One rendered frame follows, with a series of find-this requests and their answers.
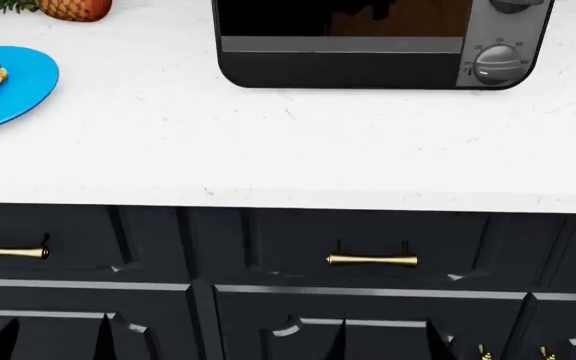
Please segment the black and silver microwave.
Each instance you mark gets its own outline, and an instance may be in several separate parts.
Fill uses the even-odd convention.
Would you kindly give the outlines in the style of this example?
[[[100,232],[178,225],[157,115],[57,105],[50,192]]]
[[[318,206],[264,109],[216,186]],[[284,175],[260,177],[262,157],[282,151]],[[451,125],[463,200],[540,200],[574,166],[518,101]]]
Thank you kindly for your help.
[[[509,89],[533,71],[555,0],[212,0],[218,65],[246,88]],[[474,60],[513,47],[524,76],[489,86]]]

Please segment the grey microwave dial with numbers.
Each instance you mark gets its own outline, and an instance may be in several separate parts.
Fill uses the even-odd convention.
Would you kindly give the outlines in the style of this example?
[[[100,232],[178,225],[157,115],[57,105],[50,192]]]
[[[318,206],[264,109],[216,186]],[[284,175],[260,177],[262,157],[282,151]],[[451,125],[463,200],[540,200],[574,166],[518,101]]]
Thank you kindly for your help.
[[[482,50],[475,58],[473,68],[475,78],[489,86],[514,82],[525,74],[519,53],[506,44],[495,44]]]

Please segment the black drawer front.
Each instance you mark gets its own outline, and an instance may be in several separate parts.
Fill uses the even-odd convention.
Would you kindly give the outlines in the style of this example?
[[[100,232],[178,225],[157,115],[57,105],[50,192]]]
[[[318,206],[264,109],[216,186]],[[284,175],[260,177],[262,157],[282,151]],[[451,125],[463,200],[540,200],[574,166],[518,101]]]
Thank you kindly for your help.
[[[538,284],[561,215],[495,212],[196,208],[199,274],[214,284],[526,290]],[[333,252],[401,254],[416,268],[330,266]]]
[[[186,283],[178,220],[172,207],[0,203],[0,248],[50,249],[46,260],[0,257],[0,278]]]

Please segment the black cabinet door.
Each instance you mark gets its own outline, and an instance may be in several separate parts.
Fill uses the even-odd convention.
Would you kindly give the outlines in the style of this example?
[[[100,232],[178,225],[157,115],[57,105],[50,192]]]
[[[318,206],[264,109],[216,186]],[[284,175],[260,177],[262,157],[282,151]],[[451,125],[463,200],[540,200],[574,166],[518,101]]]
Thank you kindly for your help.
[[[522,304],[507,360],[543,360],[545,346],[558,360],[576,360],[576,294],[530,293]]]
[[[217,285],[226,360],[499,360],[524,293]]]
[[[0,360],[205,360],[187,284],[0,280]]]

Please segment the orange pineapple with green leaves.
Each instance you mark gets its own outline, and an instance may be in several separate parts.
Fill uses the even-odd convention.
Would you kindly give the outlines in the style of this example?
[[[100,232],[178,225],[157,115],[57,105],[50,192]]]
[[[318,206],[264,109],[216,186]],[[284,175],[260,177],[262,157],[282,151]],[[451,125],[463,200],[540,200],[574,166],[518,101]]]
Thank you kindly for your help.
[[[96,22],[110,11],[113,0],[0,0],[0,11],[40,11],[48,17],[72,22]]]

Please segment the blue round plate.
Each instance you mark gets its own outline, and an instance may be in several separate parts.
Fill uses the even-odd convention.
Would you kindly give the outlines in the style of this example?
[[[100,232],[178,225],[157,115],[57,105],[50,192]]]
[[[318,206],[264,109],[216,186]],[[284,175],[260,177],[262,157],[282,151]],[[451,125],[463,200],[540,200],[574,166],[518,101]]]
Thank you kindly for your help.
[[[47,98],[59,80],[51,56],[27,47],[0,46],[0,62],[8,78],[0,84],[0,125],[32,110]]]

